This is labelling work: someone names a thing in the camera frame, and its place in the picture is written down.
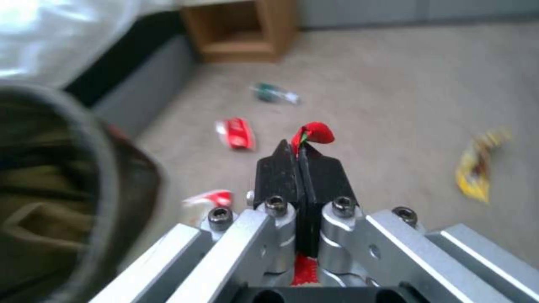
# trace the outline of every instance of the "wooden furniture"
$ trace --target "wooden furniture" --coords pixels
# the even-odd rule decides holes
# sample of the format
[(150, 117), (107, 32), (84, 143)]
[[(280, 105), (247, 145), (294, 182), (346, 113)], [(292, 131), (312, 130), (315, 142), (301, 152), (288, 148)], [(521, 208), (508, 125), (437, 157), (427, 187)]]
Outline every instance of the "wooden furniture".
[(205, 62), (275, 62), (297, 33), (295, 0), (208, 1), (187, 0), (182, 9)]

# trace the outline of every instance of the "carpet floor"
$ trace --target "carpet floor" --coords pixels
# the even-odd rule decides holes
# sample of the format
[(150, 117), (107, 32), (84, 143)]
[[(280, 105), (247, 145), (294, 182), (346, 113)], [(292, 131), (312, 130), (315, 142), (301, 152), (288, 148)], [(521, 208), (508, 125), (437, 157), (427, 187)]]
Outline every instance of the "carpet floor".
[[(366, 213), (405, 205), (428, 229), (464, 223), (538, 268), (538, 79), (539, 23), (304, 32), (278, 64), (201, 65), (138, 142), (169, 178), (150, 233), (208, 190), (232, 190), (241, 212), (257, 160), (323, 121), (336, 140), (316, 148), (341, 160)], [(257, 82), (302, 103), (260, 102)], [(215, 121), (234, 116), (251, 123), (256, 151), (219, 141)], [(513, 140), (492, 158), (487, 205), (462, 195), (454, 171), (472, 136), (498, 126)]]

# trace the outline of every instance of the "white sheet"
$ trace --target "white sheet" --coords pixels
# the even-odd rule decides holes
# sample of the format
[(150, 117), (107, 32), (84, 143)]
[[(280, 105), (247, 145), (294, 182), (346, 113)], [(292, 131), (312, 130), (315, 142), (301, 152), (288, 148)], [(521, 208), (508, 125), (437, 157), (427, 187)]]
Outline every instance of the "white sheet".
[(0, 0), (0, 78), (62, 88), (142, 15), (180, 0)]

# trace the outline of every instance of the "red candy wrapper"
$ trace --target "red candy wrapper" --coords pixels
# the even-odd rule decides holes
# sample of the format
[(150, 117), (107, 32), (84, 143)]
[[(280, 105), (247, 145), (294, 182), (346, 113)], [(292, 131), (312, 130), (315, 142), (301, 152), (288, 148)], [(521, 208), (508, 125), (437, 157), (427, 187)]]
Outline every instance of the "red candy wrapper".
[(179, 222), (199, 227), (200, 223), (208, 215), (208, 212), (216, 206), (232, 207), (233, 194), (226, 189), (217, 189), (185, 199), (180, 204)]
[(217, 121), (215, 129), (224, 145), (232, 149), (254, 150), (254, 134), (249, 123), (241, 118)]

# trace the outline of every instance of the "screw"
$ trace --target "screw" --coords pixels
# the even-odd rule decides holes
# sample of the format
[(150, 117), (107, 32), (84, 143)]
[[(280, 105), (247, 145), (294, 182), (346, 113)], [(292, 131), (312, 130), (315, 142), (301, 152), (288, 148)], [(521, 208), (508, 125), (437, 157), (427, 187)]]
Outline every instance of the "screw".
[(399, 216), (399, 218), (401, 218), (401, 220), (404, 221), (404, 223), (408, 224), (409, 226), (413, 228), (416, 227), (417, 214), (411, 208), (398, 206), (398, 207), (395, 207), (391, 212)]
[(228, 207), (216, 207), (208, 213), (210, 228), (215, 231), (224, 231), (232, 225), (232, 211)]
[(339, 218), (350, 218), (356, 211), (356, 202), (349, 197), (338, 197), (331, 202), (333, 213)]
[(281, 196), (272, 196), (264, 202), (266, 213), (272, 217), (281, 217), (286, 214), (288, 203)]

